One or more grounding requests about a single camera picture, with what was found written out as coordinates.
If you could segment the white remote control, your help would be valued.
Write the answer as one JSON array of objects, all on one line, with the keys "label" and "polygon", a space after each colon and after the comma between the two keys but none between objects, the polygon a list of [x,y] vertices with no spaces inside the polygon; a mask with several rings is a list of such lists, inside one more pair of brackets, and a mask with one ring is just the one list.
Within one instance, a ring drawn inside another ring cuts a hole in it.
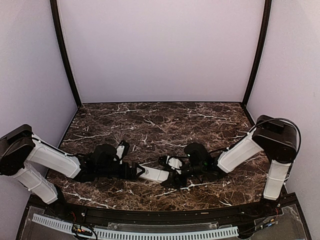
[{"label": "white remote control", "polygon": [[147,166],[143,166],[145,168],[145,173],[142,174],[139,178],[156,182],[156,183],[162,183],[165,181],[168,176],[169,172],[165,170],[155,169]]}]

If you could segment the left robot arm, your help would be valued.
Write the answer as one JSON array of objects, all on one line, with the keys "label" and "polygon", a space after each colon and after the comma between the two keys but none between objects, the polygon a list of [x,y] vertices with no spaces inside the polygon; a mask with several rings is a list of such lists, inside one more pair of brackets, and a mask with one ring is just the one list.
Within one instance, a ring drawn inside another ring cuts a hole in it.
[{"label": "left robot arm", "polygon": [[137,163],[123,161],[130,145],[121,141],[117,147],[98,145],[90,153],[66,153],[33,134],[32,127],[23,124],[0,139],[0,173],[18,180],[28,191],[37,195],[60,218],[71,213],[59,188],[47,181],[33,164],[45,166],[76,182],[92,182],[97,178],[136,180],[145,173]]}]

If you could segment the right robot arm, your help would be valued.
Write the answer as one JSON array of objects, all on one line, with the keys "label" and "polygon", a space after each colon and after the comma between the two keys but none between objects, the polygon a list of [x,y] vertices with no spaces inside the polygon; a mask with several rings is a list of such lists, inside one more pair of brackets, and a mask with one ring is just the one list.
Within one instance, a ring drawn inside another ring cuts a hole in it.
[{"label": "right robot arm", "polygon": [[159,164],[169,171],[167,179],[161,185],[171,189],[184,188],[189,177],[204,174],[218,180],[252,156],[264,152],[270,161],[270,168],[263,200],[255,205],[255,213],[266,217],[275,208],[274,201],[279,198],[290,175],[301,143],[301,131],[294,122],[286,118],[261,115],[240,140],[229,147],[218,149],[217,156],[212,156],[203,144],[192,142],[184,148],[188,163],[179,156],[160,157]]}]

